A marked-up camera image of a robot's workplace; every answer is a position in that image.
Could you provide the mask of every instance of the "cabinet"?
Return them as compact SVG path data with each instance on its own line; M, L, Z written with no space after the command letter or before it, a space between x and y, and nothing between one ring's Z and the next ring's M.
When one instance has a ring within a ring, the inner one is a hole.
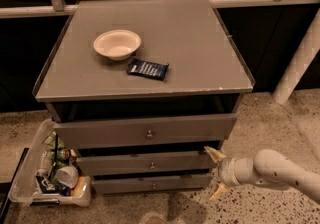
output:
M136 58L169 63L166 79L128 76L130 58L98 55L95 38L113 29L141 37ZM80 2L51 60L36 99L103 194L206 187L204 146L229 137L254 83L207 0Z

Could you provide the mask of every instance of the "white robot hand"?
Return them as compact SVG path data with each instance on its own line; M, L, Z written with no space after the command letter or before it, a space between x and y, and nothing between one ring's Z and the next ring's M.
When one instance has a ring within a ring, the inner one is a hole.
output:
M233 186L252 184L272 189L293 187L320 204L320 175L306 171L277 151L263 149L252 157L231 158L205 147L212 160L218 164L221 183L211 200Z

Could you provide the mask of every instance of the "white bowl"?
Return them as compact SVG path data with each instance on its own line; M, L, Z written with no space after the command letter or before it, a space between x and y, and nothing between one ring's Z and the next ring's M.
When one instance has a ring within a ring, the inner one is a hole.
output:
M140 37L128 30L112 30L98 36L93 48L112 60L128 58L141 44Z

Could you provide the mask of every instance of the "storage box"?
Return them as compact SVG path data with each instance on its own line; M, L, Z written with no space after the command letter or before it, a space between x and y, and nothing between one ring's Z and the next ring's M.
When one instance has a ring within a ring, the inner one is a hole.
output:
M24 162L13 180L9 198L12 202L31 204L76 204L86 207L91 202L91 179L85 176L76 185L76 196L60 194L41 194L38 192L35 173L39 168L42 153L48 149L42 142L53 130L54 122L47 119L42 122L33 139Z

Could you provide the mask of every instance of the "speckled floor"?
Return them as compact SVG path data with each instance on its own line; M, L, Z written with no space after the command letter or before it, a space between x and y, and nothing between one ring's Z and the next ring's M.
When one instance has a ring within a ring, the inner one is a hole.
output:
M269 93L248 94L223 152L245 157L275 149L303 168L320 173L320 89L296 91L285 106ZM46 111L0 114L0 182L9 181L24 147L31 144ZM250 185L211 202L211 187L198 192L101 196L89 207L12 203L5 223L319 223L320 205L300 192Z

